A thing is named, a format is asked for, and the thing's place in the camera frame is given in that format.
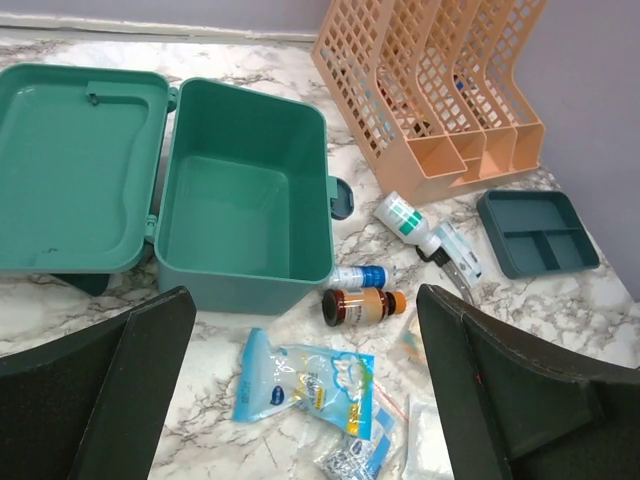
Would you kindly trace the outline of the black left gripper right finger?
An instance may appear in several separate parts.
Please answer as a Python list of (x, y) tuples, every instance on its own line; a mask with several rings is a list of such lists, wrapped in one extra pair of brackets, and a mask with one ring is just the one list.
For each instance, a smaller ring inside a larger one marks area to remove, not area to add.
[(636, 479), (639, 373), (424, 284), (417, 313), (457, 479)]

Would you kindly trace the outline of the white bottle green label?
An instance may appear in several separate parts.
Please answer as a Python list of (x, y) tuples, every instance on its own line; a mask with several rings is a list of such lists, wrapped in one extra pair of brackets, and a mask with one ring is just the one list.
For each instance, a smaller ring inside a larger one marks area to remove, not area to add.
[(428, 220), (395, 191), (381, 201), (374, 216), (404, 243), (418, 247), (427, 256), (442, 246)]

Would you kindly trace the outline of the white bottle blue label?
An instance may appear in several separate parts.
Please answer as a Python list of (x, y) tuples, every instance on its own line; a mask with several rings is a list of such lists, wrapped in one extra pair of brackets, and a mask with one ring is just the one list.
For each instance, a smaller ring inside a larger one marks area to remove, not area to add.
[(335, 289), (383, 289), (392, 280), (393, 275), (383, 266), (336, 266), (326, 281), (326, 286)]

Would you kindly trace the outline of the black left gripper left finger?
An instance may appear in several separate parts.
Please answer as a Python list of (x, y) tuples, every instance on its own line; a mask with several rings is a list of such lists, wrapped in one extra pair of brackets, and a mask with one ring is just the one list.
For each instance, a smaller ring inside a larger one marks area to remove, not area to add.
[(2, 357), (2, 478), (147, 478), (195, 317), (178, 287)]

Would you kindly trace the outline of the amber bottle orange label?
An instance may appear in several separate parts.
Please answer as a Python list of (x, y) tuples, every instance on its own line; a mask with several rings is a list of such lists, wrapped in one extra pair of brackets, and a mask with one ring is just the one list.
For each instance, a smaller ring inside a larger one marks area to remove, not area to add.
[(399, 291), (383, 291), (376, 287), (355, 290), (329, 289), (321, 301), (325, 323), (340, 325), (375, 325), (407, 308), (406, 296)]

